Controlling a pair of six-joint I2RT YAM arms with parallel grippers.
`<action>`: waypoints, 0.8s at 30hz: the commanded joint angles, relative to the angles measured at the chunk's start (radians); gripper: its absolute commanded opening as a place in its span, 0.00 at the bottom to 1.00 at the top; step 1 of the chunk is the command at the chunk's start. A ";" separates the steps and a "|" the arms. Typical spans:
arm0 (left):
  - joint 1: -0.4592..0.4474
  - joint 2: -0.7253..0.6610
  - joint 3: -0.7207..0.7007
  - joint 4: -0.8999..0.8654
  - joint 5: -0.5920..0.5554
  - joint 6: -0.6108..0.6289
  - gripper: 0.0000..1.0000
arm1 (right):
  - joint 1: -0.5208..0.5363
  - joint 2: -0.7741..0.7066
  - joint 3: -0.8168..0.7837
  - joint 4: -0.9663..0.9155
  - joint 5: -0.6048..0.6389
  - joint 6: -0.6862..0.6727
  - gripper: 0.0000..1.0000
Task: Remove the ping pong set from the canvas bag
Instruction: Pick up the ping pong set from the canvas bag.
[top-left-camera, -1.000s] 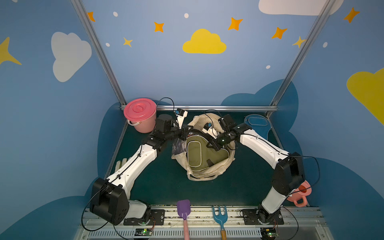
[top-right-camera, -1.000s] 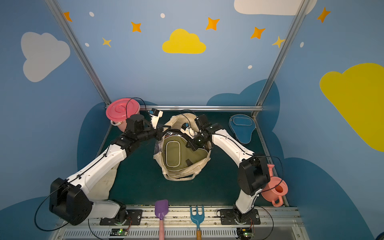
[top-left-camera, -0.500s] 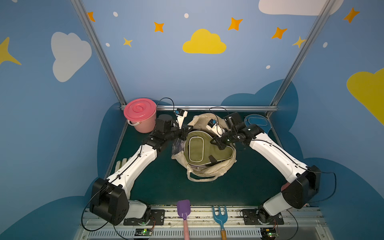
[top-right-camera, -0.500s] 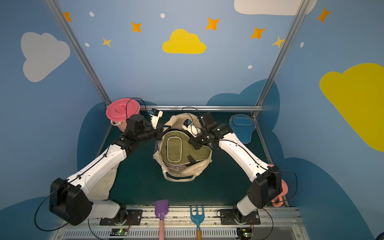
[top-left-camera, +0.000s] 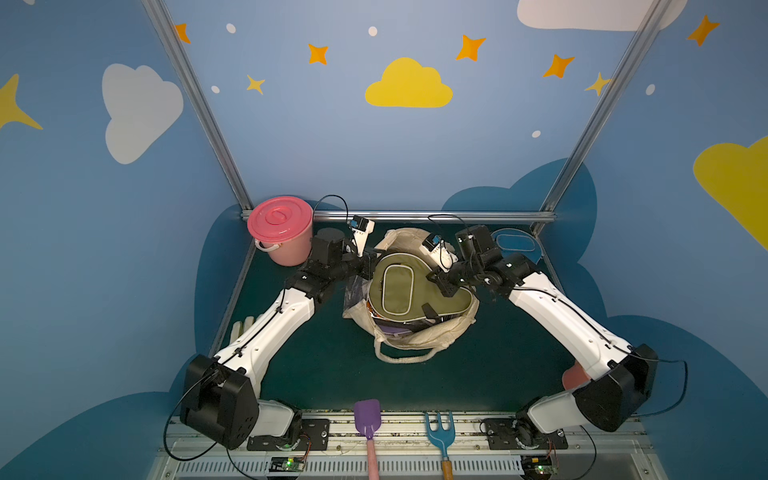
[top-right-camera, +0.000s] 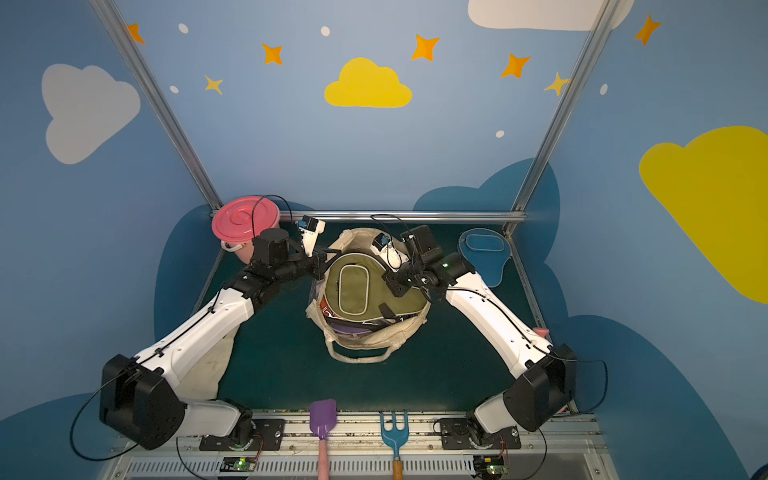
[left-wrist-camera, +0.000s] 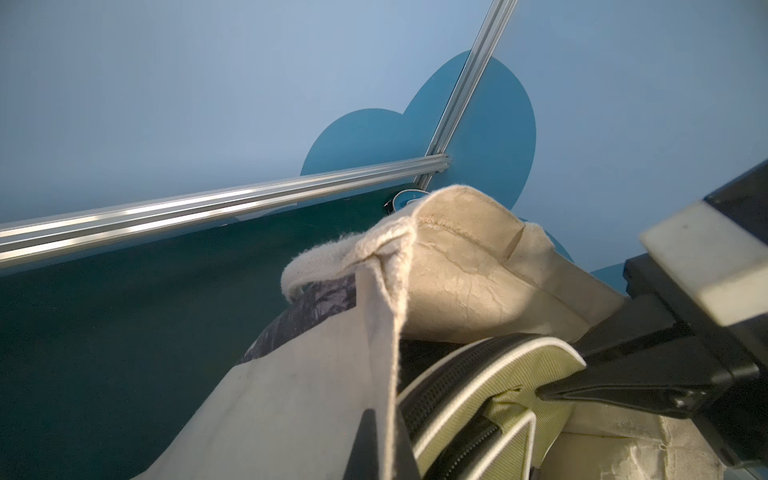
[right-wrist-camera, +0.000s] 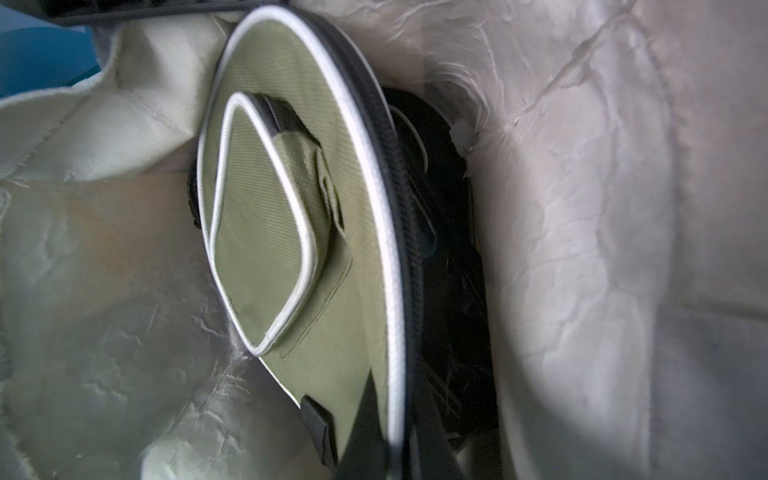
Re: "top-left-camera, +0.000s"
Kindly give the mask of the olive green paddle case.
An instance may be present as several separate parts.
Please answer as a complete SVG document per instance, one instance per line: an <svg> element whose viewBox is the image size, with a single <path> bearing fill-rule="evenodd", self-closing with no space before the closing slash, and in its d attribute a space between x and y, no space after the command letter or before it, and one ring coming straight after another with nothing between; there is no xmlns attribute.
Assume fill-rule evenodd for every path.
<svg viewBox="0 0 768 480"><path fill-rule="evenodd" d="M445 296L428 279L430 266L410 253L392 253L376 265L369 290L369 302L378 317L396 323L438 321L464 314L475 297L460 288Z"/></svg>

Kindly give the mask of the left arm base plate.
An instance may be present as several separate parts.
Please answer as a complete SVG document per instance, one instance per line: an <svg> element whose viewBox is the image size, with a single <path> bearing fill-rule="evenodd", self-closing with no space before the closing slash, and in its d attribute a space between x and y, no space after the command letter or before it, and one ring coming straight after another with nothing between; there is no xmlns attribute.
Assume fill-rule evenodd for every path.
<svg viewBox="0 0 768 480"><path fill-rule="evenodd" d="M252 436L248 439L248 451L326 451L330 438L330 421L325 418L303 419L294 424L285 437Z"/></svg>

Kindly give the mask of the blue paddle case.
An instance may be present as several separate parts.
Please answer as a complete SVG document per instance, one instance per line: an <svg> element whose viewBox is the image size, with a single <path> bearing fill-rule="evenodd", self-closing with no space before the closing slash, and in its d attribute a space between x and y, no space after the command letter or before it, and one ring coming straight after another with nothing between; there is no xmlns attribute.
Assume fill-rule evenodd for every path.
<svg viewBox="0 0 768 480"><path fill-rule="evenodd" d="M516 228L501 228L492 232L492 238L505 256L520 253L534 264L538 264L543 257L538 240L526 231Z"/></svg>

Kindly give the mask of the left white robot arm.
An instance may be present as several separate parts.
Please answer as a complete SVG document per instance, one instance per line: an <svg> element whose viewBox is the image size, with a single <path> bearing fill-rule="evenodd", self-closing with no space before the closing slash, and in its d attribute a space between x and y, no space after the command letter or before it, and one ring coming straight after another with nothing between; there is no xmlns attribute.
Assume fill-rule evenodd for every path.
<svg viewBox="0 0 768 480"><path fill-rule="evenodd" d="M337 283L371 278L378 255L366 243L373 229L373 222L356 217L349 234L335 228L317 232L309 258L286 279L273 304L229 346L190 362L177 407L182 424L230 450L253 437L279 448L298 442L300 411L262 399L263 378L275 354Z"/></svg>

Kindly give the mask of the beige canvas tote bag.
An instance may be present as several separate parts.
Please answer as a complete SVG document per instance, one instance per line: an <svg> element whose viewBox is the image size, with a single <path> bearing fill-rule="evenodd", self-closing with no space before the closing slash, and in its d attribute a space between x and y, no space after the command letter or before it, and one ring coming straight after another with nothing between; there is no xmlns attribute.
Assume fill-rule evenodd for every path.
<svg viewBox="0 0 768 480"><path fill-rule="evenodd" d="M424 260L432 270L438 266L420 250L422 241L430 232L418 228L399 228L387 231L384 238L374 247L379 255L378 262L392 253L410 253ZM413 364L426 362L435 354L449 348L466 330L475 323L479 300L475 291L469 290L475 300L464 314L445 317L438 321L417 321L396 323L377 316L369 302L371 280L359 276L349 280L345 289L343 316L353 320L358 327L373 337L376 357L390 364ZM379 325L403 326L413 331L407 336L388 336Z"/></svg>

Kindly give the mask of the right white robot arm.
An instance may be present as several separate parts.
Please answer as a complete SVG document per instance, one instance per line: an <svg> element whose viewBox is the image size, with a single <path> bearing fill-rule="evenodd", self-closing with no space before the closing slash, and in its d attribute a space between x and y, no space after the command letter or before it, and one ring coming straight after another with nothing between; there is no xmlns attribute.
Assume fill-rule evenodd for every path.
<svg viewBox="0 0 768 480"><path fill-rule="evenodd" d="M569 427L592 425L614 432L650 398L656 352L631 346L573 303L526 255L504 254L488 228L474 225L456 235L459 253L430 234L423 241L437 266L428 278L451 297L462 287L484 286L507 298L549 332L582 367L587 382L529 403L515 416L518 442L526 448Z"/></svg>

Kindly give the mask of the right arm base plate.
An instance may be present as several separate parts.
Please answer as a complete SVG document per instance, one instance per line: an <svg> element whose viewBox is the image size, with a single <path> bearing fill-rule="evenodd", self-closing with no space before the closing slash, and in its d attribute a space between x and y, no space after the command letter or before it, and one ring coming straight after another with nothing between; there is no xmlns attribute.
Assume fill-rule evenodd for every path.
<svg viewBox="0 0 768 480"><path fill-rule="evenodd" d="M557 450L567 449L568 442L562 430L544 434L532 423L513 417L492 417L481 421L481 432L487 437L492 450Z"/></svg>

